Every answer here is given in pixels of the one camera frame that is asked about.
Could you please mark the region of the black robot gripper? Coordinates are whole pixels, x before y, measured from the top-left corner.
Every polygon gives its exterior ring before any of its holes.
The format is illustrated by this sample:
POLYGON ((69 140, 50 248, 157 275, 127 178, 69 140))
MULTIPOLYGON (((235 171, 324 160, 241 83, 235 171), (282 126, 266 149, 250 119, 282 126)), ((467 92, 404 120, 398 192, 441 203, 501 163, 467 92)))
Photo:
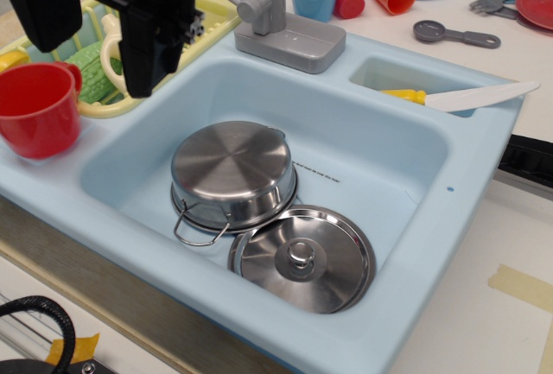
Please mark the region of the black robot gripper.
MULTIPOLYGON (((97 0, 118 10, 119 51, 133 98, 147 98, 179 63, 186 43, 203 32, 195 0, 97 0)), ((29 40, 43 53, 81 28, 80 0, 10 0, 29 40)))

